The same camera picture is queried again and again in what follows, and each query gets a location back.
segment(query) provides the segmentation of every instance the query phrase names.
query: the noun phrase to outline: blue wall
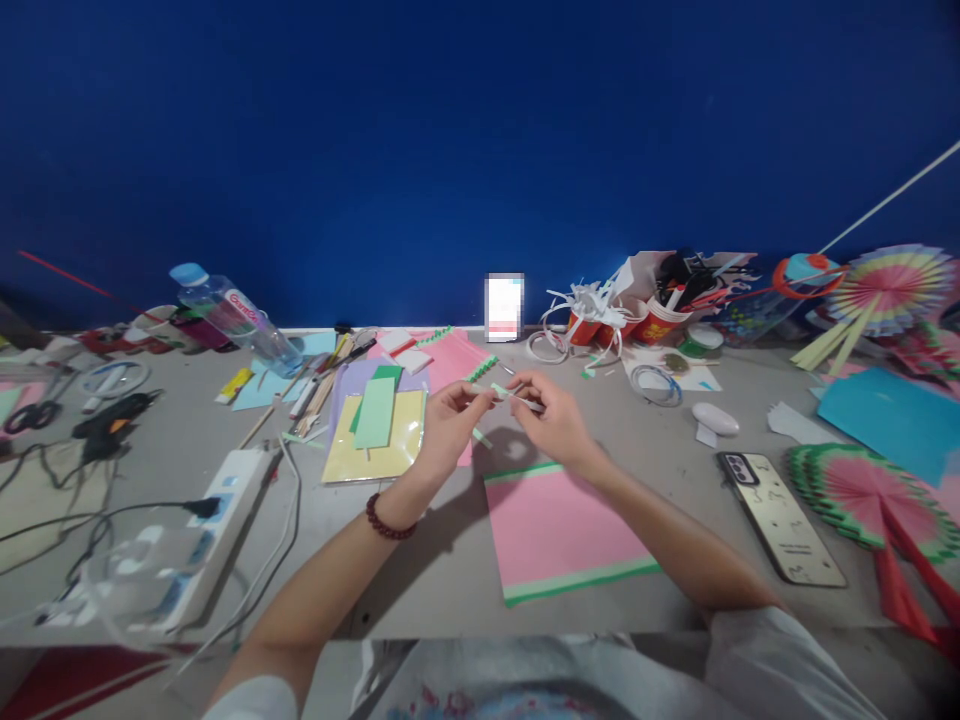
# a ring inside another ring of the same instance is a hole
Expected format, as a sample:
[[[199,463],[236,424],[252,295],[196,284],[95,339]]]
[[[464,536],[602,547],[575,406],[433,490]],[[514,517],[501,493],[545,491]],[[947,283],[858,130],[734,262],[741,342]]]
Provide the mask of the blue wall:
[[[640,249],[816,250],[960,137],[947,0],[8,0],[0,295],[196,260],[285,326],[474,324]],[[960,251],[960,155],[838,246]]]

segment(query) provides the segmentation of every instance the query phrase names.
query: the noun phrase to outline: white shirt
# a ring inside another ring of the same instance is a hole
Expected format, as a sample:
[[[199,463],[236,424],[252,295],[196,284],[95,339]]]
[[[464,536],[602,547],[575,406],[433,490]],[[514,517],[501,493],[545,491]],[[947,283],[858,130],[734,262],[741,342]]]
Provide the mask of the white shirt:
[[[833,659],[777,608],[717,613],[698,680],[596,638],[423,641],[353,718],[880,718]],[[205,720],[296,720],[292,689],[248,680]]]

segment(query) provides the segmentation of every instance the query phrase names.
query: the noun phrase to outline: phone case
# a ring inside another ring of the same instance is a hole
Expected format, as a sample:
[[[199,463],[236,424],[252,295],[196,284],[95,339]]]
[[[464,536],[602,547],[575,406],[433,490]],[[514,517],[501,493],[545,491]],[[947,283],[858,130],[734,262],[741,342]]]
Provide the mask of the phone case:
[[[717,453],[777,573],[794,585],[846,587],[847,579],[764,455]]]

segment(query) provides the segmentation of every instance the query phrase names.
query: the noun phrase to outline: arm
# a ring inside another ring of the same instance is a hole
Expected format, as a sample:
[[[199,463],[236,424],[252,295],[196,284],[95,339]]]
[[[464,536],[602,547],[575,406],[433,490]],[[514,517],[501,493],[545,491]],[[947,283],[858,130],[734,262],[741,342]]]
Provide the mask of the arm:
[[[618,468],[590,437],[576,400],[539,372],[518,373],[508,388],[546,407],[542,416],[511,400],[533,443],[587,480],[650,550],[664,572],[708,614],[776,605],[773,591],[729,545],[668,500]]]
[[[413,466],[377,500],[380,520],[403,530],[413,525],[456,468],[490,395],[474,396],[469,383],[452,383],[427,401],[423,447]],[[261,675],[284,679],[302,709],[320,651],[399,543],[373,529],[361,513],[283,586],[210,701]]]

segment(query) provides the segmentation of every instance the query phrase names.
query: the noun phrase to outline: smartphone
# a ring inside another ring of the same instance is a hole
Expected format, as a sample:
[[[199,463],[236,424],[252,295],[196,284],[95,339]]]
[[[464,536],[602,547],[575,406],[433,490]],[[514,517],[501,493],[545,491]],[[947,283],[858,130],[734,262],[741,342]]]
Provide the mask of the smartphone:
[[[781,578],[794,585],[847,586],[830,551],[769,458],[717,453],[717,460]]]
[[[488,273],[484,283],[487,342],[513,342],[523,330],[523,273]]]

